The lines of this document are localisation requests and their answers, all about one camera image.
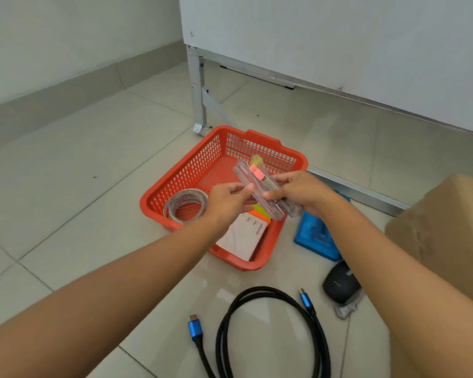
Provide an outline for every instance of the white wall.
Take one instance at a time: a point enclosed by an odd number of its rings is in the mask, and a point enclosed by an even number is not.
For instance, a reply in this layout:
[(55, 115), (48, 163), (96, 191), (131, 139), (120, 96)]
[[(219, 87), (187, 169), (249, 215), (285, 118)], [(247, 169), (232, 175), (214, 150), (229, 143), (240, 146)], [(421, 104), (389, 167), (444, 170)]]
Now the white wall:
[(0, 0), (0, 103), (181, 38), (178, 0)]
[(181, 0), (184, 41), (473, 130), (473, 0)]

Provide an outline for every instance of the cable connector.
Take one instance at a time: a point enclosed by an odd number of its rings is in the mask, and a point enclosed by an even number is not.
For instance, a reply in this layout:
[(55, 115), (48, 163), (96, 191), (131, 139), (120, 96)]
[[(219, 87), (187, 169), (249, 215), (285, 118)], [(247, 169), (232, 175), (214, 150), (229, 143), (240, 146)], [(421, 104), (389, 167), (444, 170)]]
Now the cable connector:
[(309, 311), (310, 313), (315, 313), (314, 305), (312, 305), (312, 302), (310, 301), (310, 297), (308, 294), (305, 292), (303, 288), (300, 289), (300, 297), (303, 301), (303, 305), (305, 306), (305, 309)]
[(203, 338), (202, 324), (196, 314), (189, 316), (189, 334), (193, 341), (195, 338)]

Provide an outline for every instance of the computer mouse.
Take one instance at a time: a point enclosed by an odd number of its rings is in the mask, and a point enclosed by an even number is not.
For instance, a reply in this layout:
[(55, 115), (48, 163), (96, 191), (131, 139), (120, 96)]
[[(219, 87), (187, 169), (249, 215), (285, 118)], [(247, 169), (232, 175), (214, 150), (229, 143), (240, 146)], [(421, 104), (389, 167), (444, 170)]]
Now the computer mouse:
[(345, 261), (340, 261), (328, 273), (322, 284), (324, 292), (334, 302), (343, 305), (361, 288)]

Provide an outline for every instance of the metal frame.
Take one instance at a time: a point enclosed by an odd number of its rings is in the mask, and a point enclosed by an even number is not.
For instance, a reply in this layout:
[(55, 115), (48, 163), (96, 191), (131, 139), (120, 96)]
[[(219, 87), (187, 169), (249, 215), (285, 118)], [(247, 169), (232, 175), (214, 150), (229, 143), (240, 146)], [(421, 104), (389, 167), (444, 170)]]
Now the metal frame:
[[(207, 110), (209, 109), (217, 112), (221, 118), (223, 118), (228, 125), (236, 127), (231, 118), (225, 113), (223, 107), (209, 94), (209, 89), (205, 87), (205, 69), (204, 60), (208, 59), (219, 63), (220, 65), (229, 69), (241, 70), (245, 74), (255, 76), (267, 81), (275, 82), (279, 85), (287, 85), (288, 87), (299, 86), (302, 88), (309, 88), (329, 94), (336, 94), (343, 98), (349, 98), (356, 100), (361, 103), (380, 107), (386, 110), (391, 110), (400, 114), (412, 116), (414, 118), (427, 120), (434, 123), (441, 122), (431, 120), (426, 117), (422, 117), (417, 114), (412, 114), (404, 110), (396, 109), (391, 106), (380, 104), (378, 102), (366, 100), (353, 96), (351, 94), (343, 93), (338, 90), (325, 88), (314, 83), (299, 80), (298, 78), (290, 77), (288, 75), (282, 75), (275, 71), (267, 70), (259, 66), (251, 65), (236, 59), (223, 56), (221, 54), (213, 53), (208, 50), (195, 48), (188, 45), (188, 66), (189, 66), (189, 77), (191, 78), (191, 88), (193, 93), (193, 110), (195, 116), (195, 125), (193, 131), (199, 135), (205, 136), (212, 129), (207, 125)], [(315, 167), (310, 166), (308, 172), (315, 175), (317, 178), (328, 184), (334, 190), (350, 197), (356, 202), (362, 203), (368, 207), (376, 209), (380, 212), (384, 212), (387, 215), (397, 216), (404, 209), (410, 207), (408, 204), (399, 202), (391, 197), (382, 195), (381, 193), (375, 192), (368, 188), (362, 187), (358, 184), (354, 184), (348, 180), (342, 179), (336, 175), (332, 175), (328, 172), (324, 172)]]

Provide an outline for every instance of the wall baseboard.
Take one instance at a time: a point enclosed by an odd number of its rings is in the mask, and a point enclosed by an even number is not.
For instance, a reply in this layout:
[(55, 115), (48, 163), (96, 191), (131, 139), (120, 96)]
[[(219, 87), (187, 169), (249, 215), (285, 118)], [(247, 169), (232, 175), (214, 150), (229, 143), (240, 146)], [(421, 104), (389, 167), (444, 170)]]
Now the wall baseboard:
[(0, 105), (0, 147), (187, 61), (182, 40)]

